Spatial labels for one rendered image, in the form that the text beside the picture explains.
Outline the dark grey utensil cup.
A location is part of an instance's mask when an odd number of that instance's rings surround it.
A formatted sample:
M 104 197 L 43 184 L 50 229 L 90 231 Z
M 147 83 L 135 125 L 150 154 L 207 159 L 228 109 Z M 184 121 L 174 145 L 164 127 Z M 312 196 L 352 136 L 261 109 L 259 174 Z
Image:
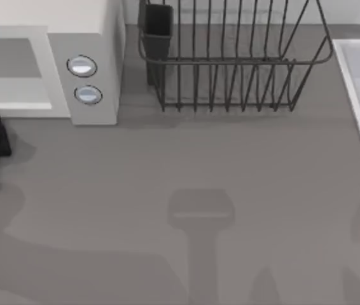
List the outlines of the dark grey utensil cup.
M 138 27 L 148 60 L 166 61 L 174 25 L 174 9 L 168 4 L 139 0 Z

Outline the round silver microwave knob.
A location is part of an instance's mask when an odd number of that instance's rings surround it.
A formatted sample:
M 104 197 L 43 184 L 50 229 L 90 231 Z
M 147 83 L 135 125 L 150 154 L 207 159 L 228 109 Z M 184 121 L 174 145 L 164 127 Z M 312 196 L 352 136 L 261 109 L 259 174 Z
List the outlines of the round silver microwave knob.
M 82 104 L 95 105 L 102 100 L 103 94 L 96 86 L 86 85 L 76 88 L 74 97 Z
M 79 78 L 89 78 L 97 72 L 97 63 L 86 55 L 71 57 L 66 62 L 67 70 Z

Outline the pale microwave oven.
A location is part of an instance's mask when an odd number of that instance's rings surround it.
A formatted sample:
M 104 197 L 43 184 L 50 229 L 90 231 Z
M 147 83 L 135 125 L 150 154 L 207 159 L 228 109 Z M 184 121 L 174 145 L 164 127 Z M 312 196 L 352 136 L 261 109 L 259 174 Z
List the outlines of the pale microwave oven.
M 122 0 L 0 0 L 0 115 L 115 125 L 125 43 Z M 67 70 L 78 55 L 95 60 L 93 76 Z M 86 85 L 102 92 L 98 104 L 74 97 Z

